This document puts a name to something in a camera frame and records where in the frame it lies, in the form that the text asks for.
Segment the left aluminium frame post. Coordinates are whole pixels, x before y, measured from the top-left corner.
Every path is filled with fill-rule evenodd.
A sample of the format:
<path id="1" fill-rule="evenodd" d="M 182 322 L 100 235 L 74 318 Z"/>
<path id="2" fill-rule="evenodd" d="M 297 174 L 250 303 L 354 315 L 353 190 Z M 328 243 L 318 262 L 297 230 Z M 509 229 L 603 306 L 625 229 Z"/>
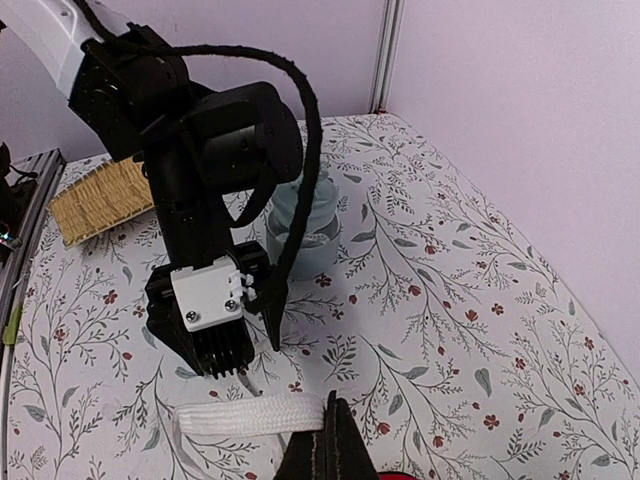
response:
<path id="1" fill-rule="evenodd" d="M 387 111 L 405 3 L 405 0 L 387 0 L 384 2 L 369 97 L 370 113 L 384 113 Z"/>

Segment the floral patterned table mat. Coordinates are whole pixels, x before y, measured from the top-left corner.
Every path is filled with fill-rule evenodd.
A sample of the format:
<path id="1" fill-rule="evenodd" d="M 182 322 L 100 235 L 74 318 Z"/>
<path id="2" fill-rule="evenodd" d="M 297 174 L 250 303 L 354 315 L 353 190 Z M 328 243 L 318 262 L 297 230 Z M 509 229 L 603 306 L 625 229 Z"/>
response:
<path id="1" fill-rule="evenodd" d="M 4 478 L 268 479 L 279 439 L 184 435 L 178 408 L 330 391 L 382 471 L 638 477 L 638 386 L 549 262 L 402 120 L 323 127 L 339 253 L 292 284 L 280 351 L 251 321 L 243 373 L 200 377 L 147 328 L 153 213 L 76 248 L 45 220 L 3 376 Z"/>

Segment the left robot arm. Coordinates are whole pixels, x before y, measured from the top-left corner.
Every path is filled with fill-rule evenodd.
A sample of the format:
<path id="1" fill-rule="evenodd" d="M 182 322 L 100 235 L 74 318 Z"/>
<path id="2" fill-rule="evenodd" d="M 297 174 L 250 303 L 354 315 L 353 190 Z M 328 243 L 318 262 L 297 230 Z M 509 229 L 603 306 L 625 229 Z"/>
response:
<path id="1" fill-rule="evenodd" d="M 316 96 L 289 60 L 245 46 L 174 47 L 98 1 L 5 1 L 1 24 L 35 54 L 112 159 L 142 164 L 168 261 L 145 287 L 148 330 L 198 375 L 254 358 L 246 318 L 273 348 L 319 176 Z M 286 73 L 307 132 L 269 83 L 211 90 L 189 56 L 262 61 Z"/>

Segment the red sneaker with laces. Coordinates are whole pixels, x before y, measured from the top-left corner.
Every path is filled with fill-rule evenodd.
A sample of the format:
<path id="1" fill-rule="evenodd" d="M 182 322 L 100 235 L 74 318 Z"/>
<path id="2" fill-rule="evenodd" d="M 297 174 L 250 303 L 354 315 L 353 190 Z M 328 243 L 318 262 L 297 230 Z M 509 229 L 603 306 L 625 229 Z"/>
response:
<path id="1" fill-rule="evenodd" d="M 198 467 L 182 448 L 181 437 L 274 437 L 279 442 L 277 469 L 291 435 L 323 431 L 327 399 L 313 393 L 258 396 L 222 403 L 187 404 L 178 407 L 172 422 L 176 454 L 185 464 Z M 410 479 L 399 471 L 378 472 L 378 479 Z"/>

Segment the woven bamboo basket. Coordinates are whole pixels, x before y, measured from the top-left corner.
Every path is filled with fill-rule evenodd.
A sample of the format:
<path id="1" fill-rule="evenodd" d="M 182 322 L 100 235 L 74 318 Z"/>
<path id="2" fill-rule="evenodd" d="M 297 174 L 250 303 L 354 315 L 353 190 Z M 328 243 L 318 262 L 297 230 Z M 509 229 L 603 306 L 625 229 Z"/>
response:
<path id="1" fill-rule="evenodd" d="M 67 248 L 75 247 L 154 207 L 143 165 L 109 160 L 57 194 L 48 205 Z"/>

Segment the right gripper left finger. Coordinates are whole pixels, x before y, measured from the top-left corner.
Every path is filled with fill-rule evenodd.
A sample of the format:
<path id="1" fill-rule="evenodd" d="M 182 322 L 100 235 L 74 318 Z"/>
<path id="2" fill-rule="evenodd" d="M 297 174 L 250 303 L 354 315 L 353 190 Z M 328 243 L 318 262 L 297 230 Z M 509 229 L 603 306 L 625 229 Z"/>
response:
<path id="1" fill-rule="evenodd" d="M 321 480 L 324 478 L 324 433 L 322 431 L 293 433 L 274 480 Z"/>

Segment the green tape piece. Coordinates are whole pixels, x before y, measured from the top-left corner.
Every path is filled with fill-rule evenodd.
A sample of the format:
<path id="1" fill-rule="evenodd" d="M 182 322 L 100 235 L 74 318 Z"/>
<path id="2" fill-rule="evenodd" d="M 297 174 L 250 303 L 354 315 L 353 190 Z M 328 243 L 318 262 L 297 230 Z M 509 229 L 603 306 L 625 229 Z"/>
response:
<path id="1" fill-rule="evenodd" d="M 22 314 L 23 304 L 19 303 L 12 309 L 8 322 L 4 327 L 1 337 L 4 346 L 14 346 L 16 344 Z"/>

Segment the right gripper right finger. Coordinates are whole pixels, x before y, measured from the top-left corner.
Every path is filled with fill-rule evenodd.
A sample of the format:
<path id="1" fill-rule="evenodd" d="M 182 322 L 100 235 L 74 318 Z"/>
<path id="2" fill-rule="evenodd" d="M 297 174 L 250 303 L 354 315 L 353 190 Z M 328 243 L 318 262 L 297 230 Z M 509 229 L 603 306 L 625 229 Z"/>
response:
<path id="1" fill-rule="evenodd" d="M 378 479 L 347 401 L 329 393 L 319 437 L 320 479 Z"/>

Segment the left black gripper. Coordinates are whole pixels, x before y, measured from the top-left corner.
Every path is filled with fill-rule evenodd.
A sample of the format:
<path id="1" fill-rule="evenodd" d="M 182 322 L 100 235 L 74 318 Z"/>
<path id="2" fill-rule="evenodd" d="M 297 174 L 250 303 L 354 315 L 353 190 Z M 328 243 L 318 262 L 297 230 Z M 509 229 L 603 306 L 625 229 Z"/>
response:
<path id="1" fill-rule="evenodd" d="M 197 375 L 205 374 L 195 350 L 239 346 L 248 341 L 245 304 L 254 300 L 272 267 L 255 241 L 222 250 L 201 268 L 164 265 L 145 286 L 149 332 Z M 273 350 L 281 349 L 281 325 L 289 295 L 287 283 L 261 292 L 261 311 Z"/>

